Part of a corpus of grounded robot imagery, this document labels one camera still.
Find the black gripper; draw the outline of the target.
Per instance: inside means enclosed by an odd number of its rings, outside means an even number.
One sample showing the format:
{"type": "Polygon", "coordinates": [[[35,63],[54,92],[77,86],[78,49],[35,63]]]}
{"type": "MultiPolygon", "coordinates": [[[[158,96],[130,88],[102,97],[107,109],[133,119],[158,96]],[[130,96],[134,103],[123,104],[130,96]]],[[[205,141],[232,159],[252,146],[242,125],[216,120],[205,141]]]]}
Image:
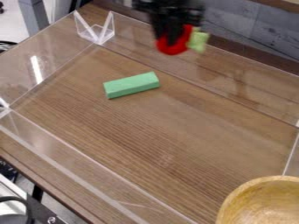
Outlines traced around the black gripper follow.
{"type": "Polygon", "coordinates": [[[188,38],[188,25],[182,22],[200,22],[205,5],[201,0],[131,0],[131,7],[150,15],[154,38],[166,34],[168,46],[181,45],[188,38]]]}

